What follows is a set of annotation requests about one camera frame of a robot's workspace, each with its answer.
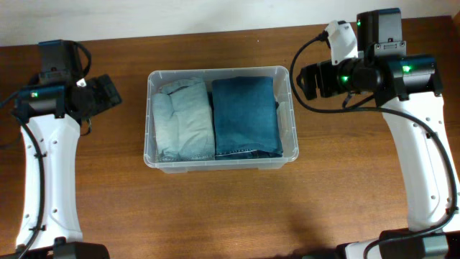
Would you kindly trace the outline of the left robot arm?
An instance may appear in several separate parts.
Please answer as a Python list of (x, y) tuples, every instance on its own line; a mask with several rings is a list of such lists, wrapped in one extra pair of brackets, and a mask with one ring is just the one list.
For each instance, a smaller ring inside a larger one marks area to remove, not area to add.
[(38, 47), (41, 71), (8, 97), (26, 160), (22, 223), (10, 258), (108, 258), (104, 245), (83, 241), (75, 156), (82, 123), (122, 99), (108, 75), (87, 77), (91, 54), (79, 42), (52, 40)]

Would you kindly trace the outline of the light grey jeans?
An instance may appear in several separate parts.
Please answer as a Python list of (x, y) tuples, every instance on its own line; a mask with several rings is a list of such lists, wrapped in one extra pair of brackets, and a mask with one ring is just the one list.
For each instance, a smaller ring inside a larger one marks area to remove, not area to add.
[(152, 96), (160, 163), (213, 160), (213, 112), (202, 78), (165, 84)]

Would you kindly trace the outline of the blue jeans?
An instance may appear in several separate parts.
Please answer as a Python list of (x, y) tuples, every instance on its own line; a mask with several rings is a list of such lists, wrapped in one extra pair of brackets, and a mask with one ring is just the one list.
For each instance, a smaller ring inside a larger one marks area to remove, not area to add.
[(212, 97), (217, 160), (282, 157), (273, 78), (218, 79)]

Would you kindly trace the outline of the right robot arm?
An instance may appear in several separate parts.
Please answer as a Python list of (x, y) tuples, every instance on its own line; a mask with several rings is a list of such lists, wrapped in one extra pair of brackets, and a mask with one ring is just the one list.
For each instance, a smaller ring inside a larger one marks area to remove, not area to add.
[(356, 24), (332, 21), (316, 40), (331, 57), (290, 76), (298, 102), (362, 95), (341, 113), (378, 112), (397, 148), (408, 225), (338, 245), (322, 258), (457, 258), (459, 178), (443, 121), (443, 85), (430, 55), (408, 55), (398, 8), (362, 12)]

